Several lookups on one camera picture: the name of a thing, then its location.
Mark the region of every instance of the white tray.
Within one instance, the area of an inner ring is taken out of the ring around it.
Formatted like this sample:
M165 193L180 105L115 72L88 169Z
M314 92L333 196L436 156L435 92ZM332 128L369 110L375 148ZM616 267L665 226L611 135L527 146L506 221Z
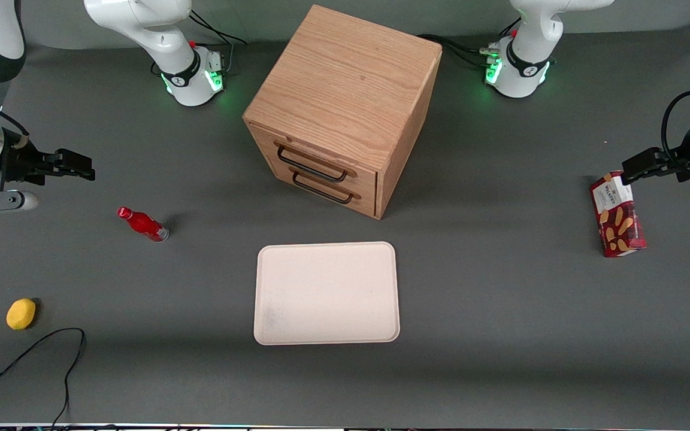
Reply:
M258 254L258 343L386 343L399 331L391 244L269 245Z

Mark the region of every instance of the table surface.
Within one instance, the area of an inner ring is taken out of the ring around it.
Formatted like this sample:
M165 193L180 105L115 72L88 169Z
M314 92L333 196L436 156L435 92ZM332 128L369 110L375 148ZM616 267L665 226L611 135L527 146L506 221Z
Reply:
M0 215L0 370L79 326L76 423L690 429L690 183L635 183L649 248L623 259L600 254L588 192L659 145L690 90L690 28L567 35L525 100L447 53L382 221L271 175L241 113L282 48L237 47L225 93L197 108L140 49L30 54L6 110L40 150L91 156L98 180L47 179L39 208ZM689 127L687 100L673 142ZM120 205L172 237L129 231ZM395 246L399 338L257 344L258 251L356 241ZM22 297L44 308L16 333ZM77 341L0 379L0 422L52 421Z

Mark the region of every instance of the red box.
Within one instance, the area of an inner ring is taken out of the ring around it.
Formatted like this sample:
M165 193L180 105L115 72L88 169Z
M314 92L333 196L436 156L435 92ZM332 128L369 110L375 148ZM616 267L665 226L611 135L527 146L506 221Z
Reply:
M603 175L589 191L603 242L603 256L622 257L646 248L646 238L635 213L633 190L622 184L622 171Z

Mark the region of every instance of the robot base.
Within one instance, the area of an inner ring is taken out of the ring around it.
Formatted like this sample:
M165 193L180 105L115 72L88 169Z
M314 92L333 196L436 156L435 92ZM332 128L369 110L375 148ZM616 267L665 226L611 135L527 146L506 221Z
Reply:
M222 91L224 85L222 58L219 52L209 51L205 47L195 47L194 51L199 55L199 71L186 87L177 87L162 75L170 95L187 107L197 107L207 103L214 95Z
M506 36L499 41L490 43L488 47L499 49L500 52L504 53L512 40L511 36ZM523 77L520 76L518 69L510 63L507 55L500 55L486 71L484 82L509 98L525 98L534 93L537 86L544 82L548 68L550 68L549 61L541 71L535 71L534 76Z

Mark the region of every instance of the wooden top surface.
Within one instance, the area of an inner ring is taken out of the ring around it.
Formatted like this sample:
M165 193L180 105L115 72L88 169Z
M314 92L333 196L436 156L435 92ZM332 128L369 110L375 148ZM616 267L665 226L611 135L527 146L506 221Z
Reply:
M441 46L314 5L247 120L381 169Z

